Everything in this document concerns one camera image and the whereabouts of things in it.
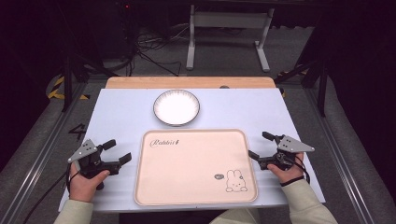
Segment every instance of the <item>table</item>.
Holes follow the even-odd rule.
[[[219,89],[220,86],[229,86],[230,89]],[[280,91],[269,77],[113,77],[101,90],[85,137],[91,138],[96,145],[116,139],[117,145],[102,153],[103,161],[116,161],[128,152],[132,153],[132,160],[122,166],[119,175],[108,177],[105,188],[96,192],[94,211],[131,213],[287,204],[277,178],[270,171],[260,170],[255,161],[253,167],[259,196],[251,203],[140,206],[134,201],[143,134],[150,130],[174,129],[155,118],[152,105],[164,91],[178,88],[193,93],[202,108],[197,118],[183,126],[183,129],[238,128],[246,134],[249,149],[263,157],[272,156],[276,152],[276,145],[263,139],[262,131],[287,134],[299,139]],[[311,186],[324,203],[318,180],[307,157],[304,163],[311,175]],[[60,209],[67,196],[65,192]]]

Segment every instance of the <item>wrist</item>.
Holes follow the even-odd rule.
[[[296,182],[296,181],[298,181],[298,180],[301,180],[301,179],[304,179],[304,176],[303,176],[303,175],[301,175],[301,176],[299,176],[299,177],[296,177],[296,178],[293,178],[293,179],[291,179],[291,180],[288,180],[288,181],[286,181],[286,182],[280,183],[280,186],[281,186],[281,187],[285,187],[285,186],[287,186],[287,185],[289,185],[289,184],[291,184],[291,183],[294,183],[294,182]]]
[[[82,203],[90,203],[91,199],[87,198],[85,195],[69,195],[69,199],[73,201],[78,201]]]

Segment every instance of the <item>white table surface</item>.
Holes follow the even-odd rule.
[[[102,152],[102,161],[117,161],[126,153],[132,160],[122,166],[118,175],[105,180],[105,188],[96,191],[94,211],[126,213],[191,209],[227,209],[235,207],[266,207],[287,204],[279,182],[270,171],[260,170],[252,161],[257,180],[258,197],[251,203],[188,204],[141,206],[134,201],[137,164],[143,135],[163,129],[239,129],[245,133],[250,150],[262,157],[276,153],[276,143],[262,137],[262,132],[288,135],[300,139],[279,89],[185,89],[199,100],[200,111],[192,122],[182,127],[170,127],[153,113],[156,98],[168,89],[102,89],[92,113],[85,139],[96,145],[115,139],[117,145]],[[305,167],[311,177],[311,187],[324,203],[322,191],[305,154]],[[61,210],[68,197],[67,190],[60,202]]]

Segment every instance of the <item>white plate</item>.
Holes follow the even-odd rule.
[[[172,126],[180,126],[192,121],[198,112],[198,99],[189,91],[166,91],[154,102],[155,116]]]

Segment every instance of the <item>sleeve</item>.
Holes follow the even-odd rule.
[[[300,223],[337,223],[332,213],[318,200],[306,180],[298,180],[285,187],[283,192],[289,201],[290,220]]]
[[[67,200],[54,223],[89,224],[91,222],[92,210],[92,203]]]

